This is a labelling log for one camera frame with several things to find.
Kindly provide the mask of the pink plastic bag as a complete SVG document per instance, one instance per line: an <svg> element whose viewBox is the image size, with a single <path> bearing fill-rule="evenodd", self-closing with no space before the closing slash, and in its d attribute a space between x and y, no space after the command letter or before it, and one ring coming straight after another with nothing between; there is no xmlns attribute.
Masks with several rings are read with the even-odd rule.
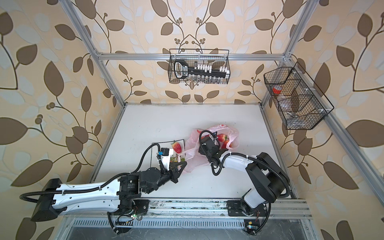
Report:
<svg viewBox="0 0 384 240"><path fill-rule="evenodd" d="M221 156L240 145L239 135L237 129L223 124L207 130L194 130L185 145L185 171L191 173L195 168L208 164L219 167Z"/></svg>

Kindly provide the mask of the fake strawberry in bag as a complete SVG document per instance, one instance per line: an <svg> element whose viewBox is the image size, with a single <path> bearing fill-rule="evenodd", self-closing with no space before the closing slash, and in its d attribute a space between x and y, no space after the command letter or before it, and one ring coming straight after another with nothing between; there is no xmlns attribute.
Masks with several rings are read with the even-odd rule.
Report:
<svg viewBox="0 0 384 240"><path fill-rule="evenodd" d="M223 142L223 144L222 144L222 149L227 149L227 150L229 150L229 149L231 149L231 148L232 148L232 143L230 143L229 140L226 140L226 141Z"/></svg>
<svg viewBox="0 0 384 240"><path fill-rule="evenodd" d="M225 143L229 141L229 137L226 134L219 134L217 135L217 138L220 143Z"/></svg>

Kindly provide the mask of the large fake strawberry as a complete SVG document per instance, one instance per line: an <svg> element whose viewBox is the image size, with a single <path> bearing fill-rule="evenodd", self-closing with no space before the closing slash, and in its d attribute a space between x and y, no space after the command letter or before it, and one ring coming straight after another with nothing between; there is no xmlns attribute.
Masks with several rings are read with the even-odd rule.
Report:
<svg viewBox="0 0 384 240"><path fill-rule="evenodd" d="M179 142L173 142L172 143L172 148L174 150L175 153L177 154L181 154L182 153L182 147L181 147L181 144Z"/></svg>

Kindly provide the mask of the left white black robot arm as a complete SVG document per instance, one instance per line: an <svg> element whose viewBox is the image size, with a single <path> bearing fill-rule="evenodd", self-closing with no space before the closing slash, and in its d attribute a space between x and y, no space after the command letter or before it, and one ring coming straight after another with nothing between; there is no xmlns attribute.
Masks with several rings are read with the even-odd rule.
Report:
<svg viewBox="0 0 384 240"><path fill-rule="evenodd" d="M140 221L147 214L150 201L142 194L157 191L168 182L177 183L187 166L186 161L175 161L173 149L151 144L143 153L138 166L129 173L120 173L104 183L64 185L51 179L42 191L20 195L22 201L36 205L31 220L45 222L59 215L77 212L106 212L110 227L118 235L118 227L127 222Z"/></svg>

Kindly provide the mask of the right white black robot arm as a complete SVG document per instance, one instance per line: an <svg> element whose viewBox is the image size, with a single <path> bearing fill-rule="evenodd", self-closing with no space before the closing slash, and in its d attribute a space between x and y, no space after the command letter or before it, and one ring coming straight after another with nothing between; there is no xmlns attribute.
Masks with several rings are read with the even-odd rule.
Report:
<svg viewBox="0 0 384 240"><path fill-rule="evenodd" d="M224 144L220 147L219 137L208 130L200 132L198 143L199 153L208 159L214 176L218 176L224 168L229 168L244 172L250 177L254 187L238 201L237 211L244 216L252 217L259 213L259 206L268 204L264 221L245 227L248 235L257 235L270 217L272 203L278 198L287 198L291 195L288 175L267 153L262 152L252 157L231 152L223 147Z"/></svg>

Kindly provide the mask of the clear bottle red cap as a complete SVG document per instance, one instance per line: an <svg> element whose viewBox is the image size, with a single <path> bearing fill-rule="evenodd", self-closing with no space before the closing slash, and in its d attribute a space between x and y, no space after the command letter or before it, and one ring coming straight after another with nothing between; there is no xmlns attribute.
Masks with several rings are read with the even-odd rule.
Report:
<svg viewBox="0 0 384 240"><path fill-rule="evenodd" d="M273 93L282 112L289 118L297 118L300 107L299 97L289 91L283 91L281 86L274 86Z"/></svg>

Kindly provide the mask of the black test tube rack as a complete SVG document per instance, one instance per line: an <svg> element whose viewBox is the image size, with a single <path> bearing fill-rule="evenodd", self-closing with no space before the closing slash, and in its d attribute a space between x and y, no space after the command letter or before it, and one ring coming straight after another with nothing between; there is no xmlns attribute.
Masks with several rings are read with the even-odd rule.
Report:
<svg viewBox="0 0 384 240"><path fill-rule="evenodd" d="M220 66L214 69L213 65L192 63L190 67L185 60L175 60L173 72L177 79L195 81L226 81L229 80L231 72L228 68Z"/></svg>

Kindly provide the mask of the white square plate black rim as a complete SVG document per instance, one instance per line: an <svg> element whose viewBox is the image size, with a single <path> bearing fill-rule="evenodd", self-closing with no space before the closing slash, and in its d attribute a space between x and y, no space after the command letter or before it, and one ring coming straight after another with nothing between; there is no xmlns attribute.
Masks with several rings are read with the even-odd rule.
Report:
<svg viewBox="0 0 384 240"><path fill-rule="evenodd" d="M181 147L182 147L182 153L181 154L177 154L174 152L174 155L173 156L181 156L182 158L185 158L186 160L186 154L184 153L185 151L185 140L172 140L172 141L168 141L168 142L160 142L159 145L161 148L169 148L171 149L172 148L172 143L173 142L179 142L181 144ZM158 161L158 158L157 158L157 153L158 153L158 149L157 147L153 147L151 150L150 150L150 167L157 167L158 169L160 169L160 165L159 165L159 161Z"/></svg>

